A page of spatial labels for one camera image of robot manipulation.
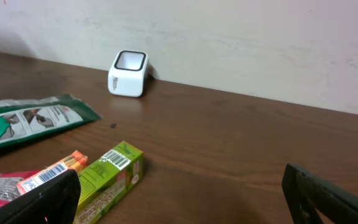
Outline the orange tissue pack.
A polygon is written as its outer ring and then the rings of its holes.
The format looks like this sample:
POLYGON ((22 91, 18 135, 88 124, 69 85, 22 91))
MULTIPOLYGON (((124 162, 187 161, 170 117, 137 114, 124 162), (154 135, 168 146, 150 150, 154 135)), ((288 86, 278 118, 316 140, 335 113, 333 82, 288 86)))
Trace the orange tissue pack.
POLYGON ((74 151, 69 156, 18 182, 17 189, 21 195, 24 195, 67 170, 72 169, 79 173, 86 167, 87 162, 88 156, 82 154, 80 151, 74 151))

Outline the green white glove package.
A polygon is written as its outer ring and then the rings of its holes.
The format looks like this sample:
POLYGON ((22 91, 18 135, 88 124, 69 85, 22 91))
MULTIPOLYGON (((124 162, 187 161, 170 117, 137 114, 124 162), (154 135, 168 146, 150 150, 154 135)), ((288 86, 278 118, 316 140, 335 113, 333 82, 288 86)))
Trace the green white glove package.
POLYGON ((0 149, 99 119, 88 104, 69 94, 41 100, 0 100, 0 149))

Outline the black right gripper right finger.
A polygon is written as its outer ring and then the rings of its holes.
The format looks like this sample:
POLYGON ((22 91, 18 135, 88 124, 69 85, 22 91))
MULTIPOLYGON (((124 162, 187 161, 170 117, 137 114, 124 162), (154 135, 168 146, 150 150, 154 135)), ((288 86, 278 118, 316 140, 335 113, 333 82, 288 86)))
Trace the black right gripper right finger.
POLYGON ((314 175, 287 164, 282 189, 294 223, 322 223, 322 213, 333 223, 358 223, 358 197, 314 175))

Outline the green tea carton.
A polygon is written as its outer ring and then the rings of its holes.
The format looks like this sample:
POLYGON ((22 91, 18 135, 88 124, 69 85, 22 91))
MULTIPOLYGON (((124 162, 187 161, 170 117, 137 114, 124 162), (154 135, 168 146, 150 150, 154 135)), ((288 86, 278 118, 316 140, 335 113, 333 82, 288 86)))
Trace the green tea carton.
POLYGON ((79 174, 74 224, 97 223, 143 178, 144 152, 122 141, 79 174))

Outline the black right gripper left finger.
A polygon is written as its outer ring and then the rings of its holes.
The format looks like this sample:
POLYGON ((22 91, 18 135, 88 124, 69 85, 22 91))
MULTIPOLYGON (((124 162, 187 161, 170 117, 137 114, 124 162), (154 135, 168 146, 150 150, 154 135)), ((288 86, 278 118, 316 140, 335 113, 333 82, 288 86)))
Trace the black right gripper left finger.
POLYGON ((0 224, 72 224, 80 192, 78 174, 69 169, 0 207, 0 224))

